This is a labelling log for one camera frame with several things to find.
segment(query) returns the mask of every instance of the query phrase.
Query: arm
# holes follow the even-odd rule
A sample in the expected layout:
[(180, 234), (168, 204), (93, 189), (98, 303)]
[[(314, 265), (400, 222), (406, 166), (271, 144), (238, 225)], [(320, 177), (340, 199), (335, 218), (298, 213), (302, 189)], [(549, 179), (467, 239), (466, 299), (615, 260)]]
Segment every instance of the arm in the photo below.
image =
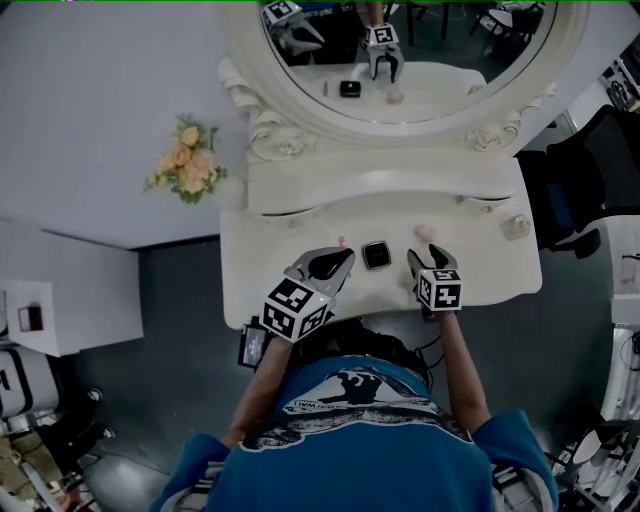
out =
[(365, 2), (367, 7), (367, 15), (369, 16), (369, 24), (382, 25), (384, 16), (382, 14), (382, 2)]
[(293, 343), (274, 338), (231, 419), (229, 432), (222, 438), (228, 448), (244, 439), (248, 429), (273, 409), (280, 384), (287, 369)]
[(455, 314), (444, 312), (436, 315), (442, 333), (451, 412), (460, 425), (473, 433), (491, 418), (482, 383)]

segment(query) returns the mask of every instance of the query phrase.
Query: floor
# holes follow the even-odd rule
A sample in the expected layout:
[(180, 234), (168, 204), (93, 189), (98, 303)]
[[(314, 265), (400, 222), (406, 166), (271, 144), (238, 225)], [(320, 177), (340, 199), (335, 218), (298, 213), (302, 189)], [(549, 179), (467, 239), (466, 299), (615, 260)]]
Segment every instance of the floor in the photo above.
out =
[(409, 46), (409, 29), (407, 13), (403, 3), (389, 18), (389, 22), (396, 29), (402, 54), (406, 61), (440, 62), (460, 68), (480, 71), (487, 83), (507, 69), (520, 55), (522, 47), (516, 48), (508, 40), (494, 49), (488, 40), (488, 31), (480, 26), (470, 35), (471, 27), (481, 10), (495, 4), (478, 2), (456, 2), (449, 6), (449, 21), (447, 37), (442, 39), (442, 5), (435, 3), (427, 7), (422, 20), (418, 20), (419, 9), (413, 9), (414, 46)]

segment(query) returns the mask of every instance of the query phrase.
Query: ornate mirror frame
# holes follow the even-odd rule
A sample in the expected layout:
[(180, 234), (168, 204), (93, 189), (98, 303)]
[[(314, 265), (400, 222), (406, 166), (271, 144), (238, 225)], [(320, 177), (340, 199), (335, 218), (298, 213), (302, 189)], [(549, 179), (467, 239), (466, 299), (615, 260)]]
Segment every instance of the ornate mirror frame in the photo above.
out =
[[(548, 3), (539, 29), (546, 37), (534, 38), (496, 80), (462, 98), (461, 110), (426, 121), (373, 123), (346, 117), (309, 97), (274, 54), (257, 2), (218, 5), (232, 59), (223, 61), (218, 74), (236, 104), (252, 109), (252, 147), (263, 160), (299, 156), (315, 143), (309, 134), (343, 145), (424, 147), (426, 143), (499, 150), (515, 140), (526, 110), (539, 108), (544, 96), (554, 94), (555, 77), (580, 44), (589, 9), (583, 2)], [(283, 140), (270, 141), (271, 149), (256, 148), (264, 130), (276, 125), (288, 130), (280, 134)]]

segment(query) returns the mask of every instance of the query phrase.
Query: black wire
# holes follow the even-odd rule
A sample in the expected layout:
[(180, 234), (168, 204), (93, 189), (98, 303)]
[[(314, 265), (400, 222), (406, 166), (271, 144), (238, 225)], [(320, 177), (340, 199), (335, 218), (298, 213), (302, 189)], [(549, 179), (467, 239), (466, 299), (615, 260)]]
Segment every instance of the black wire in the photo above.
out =
[(418, 347), (417, 350), (424, 350), (425, 348), (429, 348), (431, 345), (435, 345), (438, 340), (440, 339), (440, 336), (442, 336), (442, 334), (438, 334), (438, 336), (436, 336), (436, 339), (427, 343), (426, 345), (422, 345), (421, 347)]
[(442, 362), (443, 359), (444, 359), (444, 352), (442, 353), (440, 358), (434, 364), (432, 364), (431, 366), (428, 367), (429, 370), (431, 370), (431, 369), (435, 368), (436, 366), (438, 366)]
[(629, 340), (633, 340), (631, 343), (633, 343), (633, 353), (638, 355), (640, 354), (640, 331), (638, 332), (634, 332), (631, 336), (629, 336), (624, 343), (622, 344), (622, 346), (620, 347), (620, 361), (622, 361), (622, 366), (624, 366), (627, 370), (632, 371), (632, 372), (637, 372), (640, 371), (640, 367), (638, 368), (632, 368), (631, 366), (629, 366), (626, 361), (624, 360), (624, 357), (622, 357), (622, 352), (624, 351), (624, 347), (625, 345), (629, 342)]
[(438, 359), (435, 364), (428, 365), (427, 362), (424, 360), (424, 354), (422, 353), (422, 351), (425, 348), (429, 348), (432, 345), (435, 345), (438, 342), (438, 340), (440, 339), (441, 336), (442, 336), (441, 334), (438, 334), (438, 336), (433, 341), (430, 341), (426, 345), (422, 345), (421, 347), (418, 347), (418, 348), (414, 349), (414, 351), (413, 351), (414, 354), (417, 357), (420, 358), (420, 360), (422, 361), (422, 364), (424, 364), (424, 367), (426, 369), (427, 391), (429, 392), (429, 394), (431, 394), (431, 391), (433, 390), (433, 384), (434, 384), (433, 372), (431, 371), (431, 369), (435, 368), (436, 366), (438, 366), (440, 364), (440, 362), (444, 358), (444, 353), (440, 356), (440, 359)]

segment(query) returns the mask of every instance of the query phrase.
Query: flower bouquet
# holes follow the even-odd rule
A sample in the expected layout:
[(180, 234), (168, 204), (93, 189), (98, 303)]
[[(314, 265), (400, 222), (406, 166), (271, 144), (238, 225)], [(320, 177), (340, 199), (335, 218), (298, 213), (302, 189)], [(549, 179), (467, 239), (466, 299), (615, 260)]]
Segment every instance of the flower bouquet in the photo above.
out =
[(168, 188), (184, 203), (198, 204), (204, 194), (213, 194), (216, 185), (227, 177), (213, 148), (217, 128), (202, 126), (191, 114), (177, 118), (171, 135), (175, 147), (162, 155), (156, 172), (147, 177), (145, 191)]

